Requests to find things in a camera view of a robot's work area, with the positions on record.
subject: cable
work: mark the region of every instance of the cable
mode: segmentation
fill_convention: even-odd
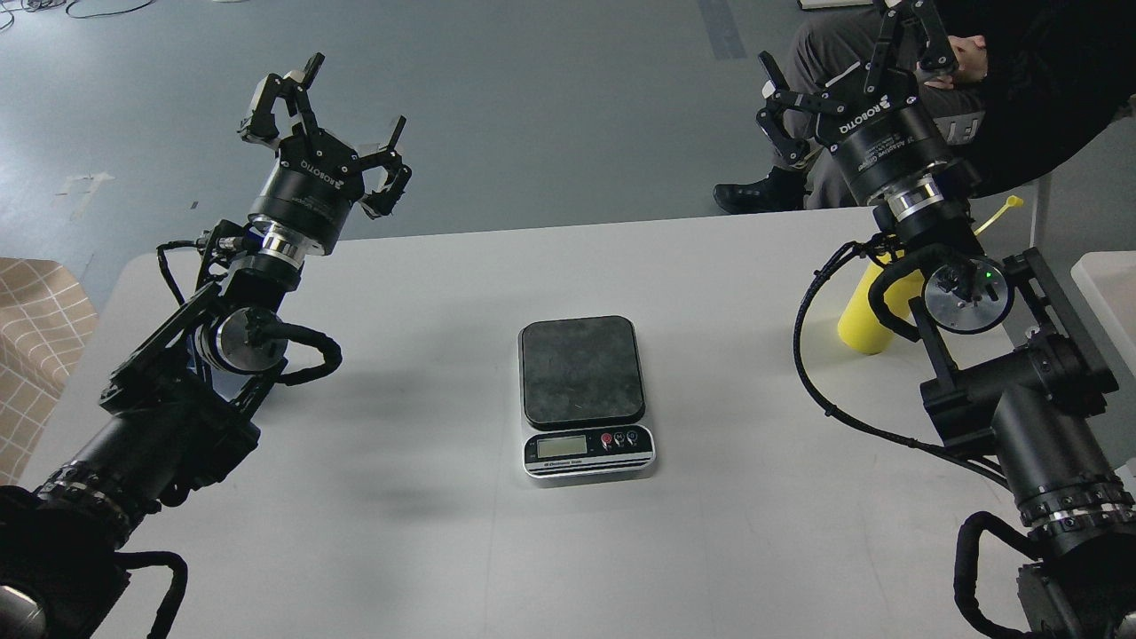
[[[82,0],[70,0],[70,2],[67,2],[67,7],[66,7],[66,8],[64,9],[64,11],[65,11],[65,13],[66,13],[66,14],[67,14],[68,16],[70,16],[70,17],[73,17],[73,18],[78,18],[78,19],[86,19],[86,18],[103,18],[103,17],[108,17],[108,16],[122,16],[122,15],[124,15],[124,14],[130,14],[130,13],[133,13],[133,11],[137,11],[139,9],[142,9],[142,8],[145,8],[145,7],[149,7],[150,5],[153,5],[153,3],[154,3],[154,2],[157,2],[157,1],[158,1],[158,0],[147,0],[147,1],[145,1],[145,2],[143,2],[142,5],[139,5],[137,7],[134,7],[134,8],[131,8],[131,9],[123,9],[122,11],[108,11],[108,13],[106,13],[106,14],[87,14],[87,15],[85,15],[85,16],[76,16],[75,14],[70,13],[70,9],[72,9],[72,7],[74,7],[75,5],[78,5],[80,2],[82,2]]]
[[[335,340],[306,326],[274,322],[260,326],[256,331],[250,331],[249,338],[252,343],[258,343],[266,339],[285,339],[310,346],[319,350],[320,355],[324,356],[323,364],[281,375],[277,381],[286,387],[306,384],[310,381],[326,377],[343,363],[343,354],[340,350],[340,345],[335,343]]]
[[[816,299],[817,293],[820,292],[820,289],[825,285],[825,283],[828,280],[833,277],[833,275],[836,274],[837,271],[841,269],[841,267],[843,267],[845,264],[854,259],[858,255],[864,252],[874,252],[877,248],[883,247],[885,242],[886,242],[885,238],[883,238],[882,235],[876,235],[875,238],[872,238],[871,240],[869,240],[867,243],[863,244],[859,242],[845,243],[835,254],[833,254],[833,257],[828,259],[828,262],[825,264],[824,267],[821,267],[820,271],[816,272],[816,276],[813,277],[812,283],[809,285],[809,289],[804,292],[804,299],[801,300],[801,307],[797,310],[796,321],[793,323],[793,363],[796,366],[796,374],[801,379],[801,383],[804,384],[804,390],[808,391],[809,397],[811,397],[813,401],[816,401],[821,408],[825,409],[826,417],[835,417],[841,423],[851,426],[860,432],[885,439],[893,443],[900,443],[907,446],[908,448],[922,450],[924,453],[934,455],[939,459],[950,462],[957,466],[961,466],[963,468],[967,468],[968,471],[978,473],[979,475],[993,481],[994,483],[1001,486],[1002,488],[1009,489],[1005,478],[1003,478],[1001,474],[989,468],[986,468],[983,465],[970,462],[968,459],[955,457],[954,455],[947,453],[946,449],[943,448],[942,446],[925,443],[913,438],[903,437],[893,432],[874,428],[864,422],[861,422],[860,420],[857,420],[852,415],[849,415],[847,413],[841,410],[835,404],[833,404],[827,397],[825,397],[824,393],[820,392],[820,389],[818,389],[816,384],[812,383],[812,380],[809,379],[809,375],[804,370],[804,360],[801,356],[801,332],[804,329],[804,318],[809,313],[809,307],[812,306],[812,300]]]
[[[1002,464],[999,464],[997,462],[994,462],[992,459],[987,459],[986,457],[975,457],[974,459],[971,459],[971,462],[976,464],[982,464],[1000,475],[1005,474],[1004,472],[1002,472]]]
[[[198,280],[194,284],[197,288],[201,288],[210,280],[209,267],[214,265],[215,252],[217,252],[217,230],[214,229],[209,233],[209,238],[206,240],[204,248],[201,249],[201,266],[198,268]]]
[[[910,323],[904,322],[903,318],[895,315],[895,313],[893,313],[887,306],[884,293],[887,292],[887,289],[889,289],[892,284],[895,284],[903,277],[925,268],[934,268],[939,264],[950,265],[955,268],[959,274],[958,291],[960,291],[957,292],[957,294],[969,296],[970,291],[974,289],[975,272],[975,267],[970,258],[947,244],[927,244],[926,247],[920,247],[908,252],[900,259],[894,260],[891,266],[885,268],[884,272],[880,273],[875,281],[872,281],[871,285],[868,287],[868,306],[871,307],[872,313],[876,314],[876,318],[884,327],[891,330],[893,333],[908,341],[919,341],[920,337],[918,326],[912,326]]]
[[[992,639],[1043,639],[1051,637],[1047,632],[1022,632],[999,625],[986,617],[978,607],[978,540],[983,532],[989,532],[1001,539],[1006,546],[1029,557],[1039,559],[1042,554],[1037,543],[1010,528],[996,516],[982,512],[967,517],[959,528],[959,540],[954,550],[954,605],[959,607],[962,619],[971,628]]]
[[[166,251],[172,249],[187,249],[193,247],[191,240],[175,240],[173,242],[166,242],[157,248],[158,251],[158,271],[161,272],[161,279],[166,281],[166,285],[169,287],[169,291],[174,293],[174,299],[177,300],[177,306],[183,306],[185,304],[185,298],[182,296],[182,290],[177,288],[177,281],[174,280],[174,274],[169,272],[169,262],[166,259]]]
[[[67,0],[19,0],[19,9],[9,9],[3,6],[5,2],[15,1],[16,0],[0,0],[0,11],[8,14],[8,22],[0,26],[0,31],[6,31],[11,27],[11,25],[16,24],[16,11],[34,14],[44,9],[55,9],[56,7],[62,6],[62,3]]]
[[[145,569],[151,566],[166,566],[174,572],[174,578],[169,582],[169,589],[162,597],[154,615],[153,626],[147,639],[165,639],[169,636],[169,629],[174,626],[174,617],[177,616],[178,608],[182,607],[182,599],[185,598],[185,587],[190,580],[190,566],[176,553],[115,553],[115,563],[123,570]]]

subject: person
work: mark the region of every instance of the person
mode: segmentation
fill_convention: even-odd
[[[941,0],[937,7],[959,69],[924,83],[919,97],[941,128],[951,121],[980,121],[972,136],[953,148],[982,179],[977,197],[1052,172],[1136,93],[1131,0]],[[807,20],[787,64],[780,63],[790,89],[817,93],[855,61],[868,60],[880,24],[876,8]],[[919,42],[903,38],[896,65],[913,69],[918,57]],[[786,111],[790,135],[804,138],[809,117]],[[811,164],[793,166],[775,152],[765,179],[718,184],[715,201],[728,214],[857,205],[827,151],[812,155]]]

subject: knee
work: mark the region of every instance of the knee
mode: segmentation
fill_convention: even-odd
[[[843,14],[821,14],[805,18],[793,34],[790,50],[793,55],[811,53],[822,49],[837,36],[840,23],[846,19]]]

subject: robotiq logo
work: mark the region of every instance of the robotiq logo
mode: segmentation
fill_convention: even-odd
[[[324,182],[327,182],[328,184],[331,184],[332,186],[335,186],[336,189],[340,189],[340,188],[343,186],[343,181],[342,180],[336,180],[336,179],[332,177],[331,175],[324,173],[323,171],[319,171],[318,168],[316,168],[315,166],[312,166],[310,163],[308,163],[308,160],[300,160],[300,166],[302,166],[308,173],[315,175],[316,177],[319,177],[320,180],[323,180]]]
[[[841,133],[850,133],[857,126],[860,126],[861,124],[868,122],[868,119],[870,119],[872,116],[879,115],[879,113],[883,111],[884,109],[892,108],[892,103],[888,101],[888,99],[889,98],[887,96],[884,96],[883,98],[879,99],[878,105],[875,105],[870,109],[855,116],[854,118],[852,118],[852,122],[849,122],[847,124],[842,124]]]

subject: black shoe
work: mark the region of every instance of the black shoe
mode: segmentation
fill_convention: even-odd
[[[777,184],[770,177],[753,184],[717,184],[713,201],[729,215],[801,210],[804,208],[804,180],[796,184]]]

